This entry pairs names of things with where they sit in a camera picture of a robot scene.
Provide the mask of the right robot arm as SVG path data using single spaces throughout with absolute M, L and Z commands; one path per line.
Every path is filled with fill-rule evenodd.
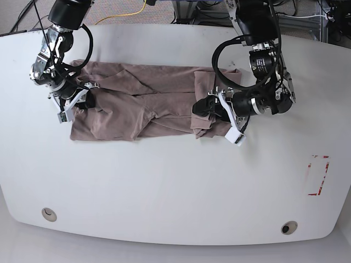
M 43 30 L 42 47 L 31 67 L 30 78 L 36 85 L 46 85 L 58 98 L 59 108 L 64 109 L 67 102 L 81 110 L 95 107 L 95 98 L 88 87 L 77 81 L 78 75 L 89 62 L 93 51 L 93 36 L 83 23 L 93 1 L 55 1 L 48 20 L 52 22 Z M 71 66 L 63 62 L 64 55 L 73 46 L 73 32 L 84 29 L 89 37 L 89 49 L 85 60 Z

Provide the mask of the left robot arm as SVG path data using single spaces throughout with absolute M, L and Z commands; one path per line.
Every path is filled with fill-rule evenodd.
M 226 6 L 239 36 L 220 44 L 212 55 L 216 77 L 234 89 L 225 102 L 240 118 L 262 114 L 266 109 L 273 115 L 287 112 L 296 102 L 296 96 L 281 51 L 281 32 L 274 2 L 227 1 Z M 249 87 L 236 84 L 218 67 L 222 51 L 237 44 L 252 48 L 249 63 L 256 83 Z

